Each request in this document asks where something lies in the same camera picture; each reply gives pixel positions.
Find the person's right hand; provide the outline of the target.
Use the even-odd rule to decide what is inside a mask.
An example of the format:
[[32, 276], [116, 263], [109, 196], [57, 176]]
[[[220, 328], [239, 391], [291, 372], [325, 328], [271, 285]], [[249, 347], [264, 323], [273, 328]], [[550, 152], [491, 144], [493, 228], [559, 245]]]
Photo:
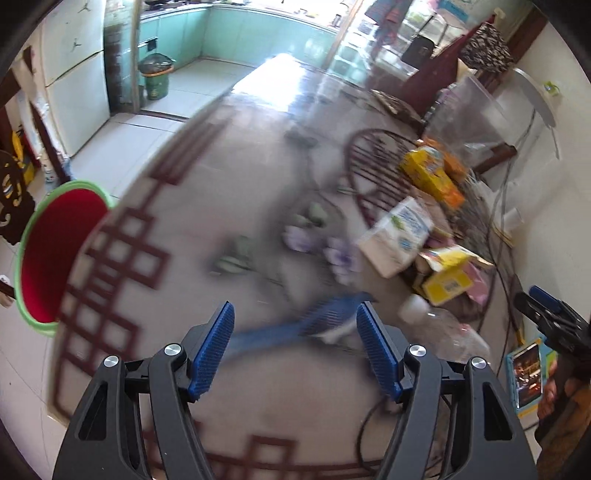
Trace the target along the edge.
[[580, 385], [579, 380], [569, 379], [562, 390], [559, 390], [555, 378], [550, 378], [546, 383], [542, 399], [538, 405], [538, 419], [543, 420], [554, 412], [555, 404], [561, 394], [571, 397], [580, 388]]

